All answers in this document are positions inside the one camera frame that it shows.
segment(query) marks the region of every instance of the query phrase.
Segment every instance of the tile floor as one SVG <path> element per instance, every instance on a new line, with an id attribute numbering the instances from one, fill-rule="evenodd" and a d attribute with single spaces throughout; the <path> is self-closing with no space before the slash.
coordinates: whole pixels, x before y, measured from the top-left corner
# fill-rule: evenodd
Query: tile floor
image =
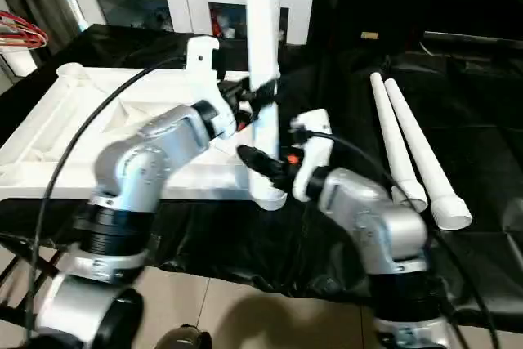
<path id="1" fill-rule="evenodd" d="M 43 250 L 42 255 L 49 258 L 52 251 Z M 0 248 L 0 270 L 10 259 L 11 254 Z M 26 271 L 20 269 L 20 284 L 14 287 L 11 305 L 25 291 Z M 358 306 L 286 298 L 246 285 L 158 269 L 148 269 L 136 287 L 145 296 L 146 310 L 135 348 L 154 348 L 168 330 L 184 323 L 207 330 L 216 349 L 378 347 L 370 311 Z M 0 299 L 8 288 L 9 282 L 0 291 Z M 483 329 L 464 328 L 464 332 L 471 349 L 490 349 Z M 503 349 L 523 347 L 523 335 L 500 332 L 500 337 Z M 0 347 L 16 347 L 22 338 L 22 328 L 0 321 Z"/>

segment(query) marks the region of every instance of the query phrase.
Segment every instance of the cable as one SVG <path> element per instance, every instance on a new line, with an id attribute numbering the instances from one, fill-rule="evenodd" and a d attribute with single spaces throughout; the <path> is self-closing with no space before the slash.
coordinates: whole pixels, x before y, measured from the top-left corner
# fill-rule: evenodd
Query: cable
<path id="1" fill-rule="evenodd" d="M 168 63 L 169 61 L 172 61 L 173 59 L 176 59 L 177 56 L 170 56 L 167 59 L 163 59 L 154 65 L 151 65 L 147 69 L 143 69 L 138 74 L 134 75 L 133 77 L 129 78 L 125 83 L 123 83 L 120 87 L 118 87 L 114 92 L 112 92 L 90 115 L 89 117 L 83 122 L 82 126 L 76 131 L 74 136 L 71 138 L 71 141 L 65 148 L 64 153 L 58 160 L 58 163 L 56 164 L 55 170 L 53 171 L 51 175 L 51 179 L 47 183 L 47 188 L 43 194 L 42 197 L 42 203 L 40 204 L 40 210 L 38 212 L 38 218 L 36 222 L 36 229 L 34 231 L 34 241 L 33 241 L 33 253 L 31 257 L 31 266 L 29 271 L 29 289 L 27 292 L 27 302 L 26 302 L 26 308 L 25 308 L 25 336 L 27 342 L 31 339 L 31 331 L 33 330 L 33 324 L 34 324 L 34 281 L 36 280 L 36 263 L 38 260 L 38 249 L 40 247 L 40 237 L 42 234 L 42 225 L 43 225 L 43 218 L 45 216 L 47 204 L 49 202 L 49 199 L 51 198 L 51 193 L 55 187 L 56 179 L 58 178 L 58 175 L 60 174 L 60 171 L 65 165 L 65 161 L 73 151 L 74 146 L 82 136 L 82 134 L 85 132 L 87 127 L 92 123 L 92 121 L 95 119 L 95 117 L 100 114 L 102 110 L 107 107 L 113 101 L 120 93 L 122 93 L 124 90 L 126 90 L 128 87 L 130 87 L 134 82 L 136 82 L 138 79 L 146 76 L 147 74 L 153 72 L 157 68 L 159 68 L 161 65 L 164 65 Z"/>
<path id="2" fill-rule="evenodd" d="M 425 53 L 427 53 L 429 56 L 435 56 L 432 52 L 430 52 L 430 51 L 427 49 L 427 47 L 425 47 L 425 46 L 423 45 L 423 43 L 422 43 L 421 41 L 419 42 L 419 46 L 420 46 L 420 47 L 425 51 Z"/>
<path id="3" fill-rule="evenodd" d="M 324 132 L 313 132 L 313 131 L 305 131 L 306 135 L 308 137 L 316 136 L 318 138 L 324 138 L 324 139 L 330 139 L 331 141 L 334 141 L 340 145 L 343 145 L 346 149 L 352 150 L 359 154 L 363 159 L 371 163 L 375 169 L 377 169 L 393 186 L 397 187 L 398 190 L 400 190 L 401 194 L 404 195 L 406 200 L 409 203 L 409 206 L 416 210 L 414 207 L 412 201 L 408 198 L 407 194 L 405 193 L 405 190 L 398 184 L 396 180 L 391 176 L 391 174 L 370 154 L 363 151 L 358 146 L 354 145 L 353 143 L 347 141 L 346 139 L 343 139 L 339 136 L 326 134 Z M 469 287 L 469 289 L 472 292 L 472 296 L 476 300 L 476 303 L 478 307 L 481 310 L 481 313 L 485 317 L 485 322 L 487 325 L 487 329 L 489 330 L 490 334 L 490 340 L 492 341 L 492 346 L 494 349 L 500 349 L 501 345 L 499 343 L 499 337 L 498 332 L 494 326 L 494 319 L 492 317 L 492 314 L 489 311 L 489 308 L 485 304 L 485 300 L 477 290 L 477 287 L 474 285 L 474 281 L 472 280 L 471 276 L 468 274 L 467 269 L 465 266 L 460 262 L 458 255 L 454 252 L 454 250 L 447 244 L 447 242 L 441 237 L 440 233 L 438 233 L 437 230 L 432 229 L 432 225 L 429 221 L 427 221 L 423 216 L 420 215 L 422 219 L 425 221 L 427 225 L 427 229 L 429 230 L 429 233 L 431 236 L 437 241 L 437 243 L 447 252 L 450 261 L 456 266 L 456 268 L 459 271 L 459 274 L 462 276 L 463 281 L 465 281 L 465 284 Z"/>
<path id="4" fill-rule="evenodd" d="M 470 347 L 468 346 L 468 342 L 465 339 L 465 336 L 463 335 L 463 331 L 461 331 L 458 324 L 456 323 L 456 319 L 454 318 L 452 311 L 449 310 L 446 306 L 443 306 L 441 308 L 441 311 L 444 314 L 445 318 L 447 318 L 447 321 L 449 321 L 450 327 L 452 328 L 454 335 L 458 339 L 458 342 L 461 345 L 461 348 L 469 349 Z"/>

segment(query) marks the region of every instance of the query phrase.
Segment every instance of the white pole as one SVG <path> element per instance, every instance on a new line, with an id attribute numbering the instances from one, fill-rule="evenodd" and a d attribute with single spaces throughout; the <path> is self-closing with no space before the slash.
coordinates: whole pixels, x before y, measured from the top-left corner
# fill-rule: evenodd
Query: white pole
<path id="1" fill-rule="evenodd" d="M 385 87 L 431 198 L 431 212 L 436 224 L 443 230 L 458 230 L 469 226 L 472 215 L 465 201 L 454 193 L 396 81 L 388 79 Z"/>
<path id="2" fill-rule="evenodd" d="M 376 101 L 376 109 L 382 128 L 391 175 L 406 193 L 405 197 L 396 186 L 393 186 L 392 198 L 395 202 L 404 205 L 407 205 L 407 200 L 410 199 L 416 211 L 420 213 L 427 208 L 427 196 L 423 186 L 416 179 L 407 147 L 401 136 L 400 126 L 398 126 L 396 121 L 394 110 L 392 110 L 392 105 L 380 73 L 370 74 L 370 83 L 373 87 L 374 100 Z"/>
<path id="3" fill-rule="evenodd" d="M 248 68 L 251 90 L 279 77 L 278 33 L 279 0 L 247 0 Z M 279 155 L 278 106 L 262 109 L 253 124 L 253 145 L 270 157 Z M 285 204 L 287 195 L 270 181 L 249 170 L 249 190 L 253 200 L 266 210 L 276 210 Z"/>

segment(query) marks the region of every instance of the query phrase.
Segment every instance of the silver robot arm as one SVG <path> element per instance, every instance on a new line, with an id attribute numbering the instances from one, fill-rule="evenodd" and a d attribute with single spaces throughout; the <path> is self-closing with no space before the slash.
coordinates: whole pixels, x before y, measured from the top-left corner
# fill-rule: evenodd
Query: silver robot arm
<path id="1" fill-rule="evenodd" d="M 101 152 L 91 213 L 69 267 L 43 301 L 37 339 L 79 342 L 86 349 L 131 346 L 143 300 L 130 285 L 145 267 L 164 183 L 226 132 L 217 126 L 222 115 L 207 101 L 179 105 Z M 225 118 L 230 115 L 226 110 Z M 229 121 L 221 123 L 230 128 Z"/>
<path id="2" fill-rule="evenodd" d="M 324 110 L 299 115 L 291 132 L 330 133 Z M 294 198 L 316 203 L 352 238 L 369 279 L 379 342 L 387 349 L 450 348 L 440 313 L 437 282 L 424 254 L 427 228 L 413 209 L 394 204 L 378 183 L 345 168 L 331 168 L 333 143 L 316 136 L 300 140 L 303 159 L 280 162 L 248 146 L 239 157 Z"/>

